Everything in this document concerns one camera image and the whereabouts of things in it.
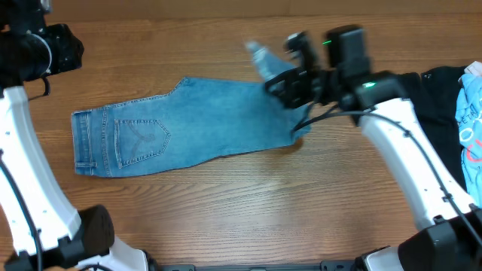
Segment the light blue denim jeans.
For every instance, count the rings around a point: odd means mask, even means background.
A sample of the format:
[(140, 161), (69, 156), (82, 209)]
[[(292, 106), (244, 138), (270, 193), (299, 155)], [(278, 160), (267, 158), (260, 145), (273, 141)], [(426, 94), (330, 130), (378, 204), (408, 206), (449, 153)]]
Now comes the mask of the light blue denim jeans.
[(286, 147), (310, 131), (294, 130), (305, 116), (262, 83), (185, 77), (167, 94), (73, 113), (75, 171), (133, 177)]

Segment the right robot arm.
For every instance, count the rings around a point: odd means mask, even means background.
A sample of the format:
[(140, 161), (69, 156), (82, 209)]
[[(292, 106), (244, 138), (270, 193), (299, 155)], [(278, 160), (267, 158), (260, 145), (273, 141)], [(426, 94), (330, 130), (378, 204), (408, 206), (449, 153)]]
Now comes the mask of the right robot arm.
[(344, 270), (479, 270), (481, 210), (449, 173), (416, 118), (398, 76), (373, 72), (365, 32), (357, 25), (330, 30), (329, 67), (321, 67), (305, 32), (285, 49), (298, 67), (265, 89), (286, 108), (332, 104), (324, 118), (349, 116), (382, 154), (410, 206), (416, 234), (340, 263)]

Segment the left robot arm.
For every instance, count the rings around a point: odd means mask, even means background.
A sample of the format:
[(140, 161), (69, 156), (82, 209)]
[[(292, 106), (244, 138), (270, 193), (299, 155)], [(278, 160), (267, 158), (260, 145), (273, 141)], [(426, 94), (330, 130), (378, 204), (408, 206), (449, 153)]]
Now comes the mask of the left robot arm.
[(146, 252), (114, 234), (104, 206), (77, 210), (57, 183), (35, 133), (24, 84), (79, 69), (83, 44), (48, 26), (49, 1), (1, 3), (1, 206), (14, 253), (6, 270), (156, 270)]

